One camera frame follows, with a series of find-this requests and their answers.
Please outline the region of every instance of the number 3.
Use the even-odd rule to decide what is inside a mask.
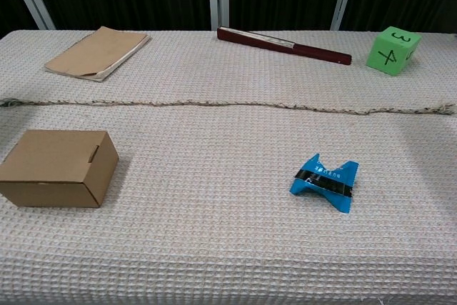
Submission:
[[[396,39],[401,39],[402,41],[404,42],[409,42],[411,39],[408,37],[407,39],[405,39],[405,36],[400,36],[400,37],[397,37],[395,36],[396,35],[396,32],[393,32],[392,33],[392,37],[395,37]]]

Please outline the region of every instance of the tan notebook cover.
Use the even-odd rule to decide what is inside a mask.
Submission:
[[[53,73],[102,81],[150,38],[102,26],[44,66]]]

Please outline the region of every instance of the white waffle tablecloth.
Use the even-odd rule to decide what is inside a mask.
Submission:
[[[268,101],[339,109],[457,102],[457,40],[423,34],[390,77],[375,33],[269,32],[350,66],[153,31],[103,83],[46,73],[87,31],[0,41],[0,99]],[[0,302],[457,304],[457,117],[257,106],[0,109],[0,159],[26,129],[107,130],[120,155],[100,209],[0,197]],[[360,164],[350,214],[289,193],[315,153]]]

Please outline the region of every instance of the blue plastic object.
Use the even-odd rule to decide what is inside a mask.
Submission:
[[[319,193],[339,211],[348,214],[351,210],[351,191],[357,169],[357,162],[347,161],[341,167],[330,171],[319,161],[319,154],[316,154],[295,175],[291,193],[294,195],[303,192]]]

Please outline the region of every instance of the black handwritten number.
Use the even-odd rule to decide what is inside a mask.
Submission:
[[[396,32],[393,32],[392,33],[392,37],[395,37],[396,39],[400,39],[402,40],[403,42],[409,42],[411,39],[408,37],[407,39],[405,39],[405,36],[400,36],[400,37],[397,37],[395,36],[396,35]]]
[[[387,65],[387,62],[397,62],[397,59],[395,58],[395,54],[393,53],[393,50],[391,50],[390,53],[388,53],[388,55],[385,55],[384,53],[378,51],[378,53],[380,53],[382,56],[384,56],[386,58],[386,62],[384,62],[384,66]]]
[[[406,57],[406,60],[407,60],[407,61],[411,58],[411,56],[413,55],[413,52],[414,52],[414,51],[411,51],[411,52],[408,54],[408,56]]]

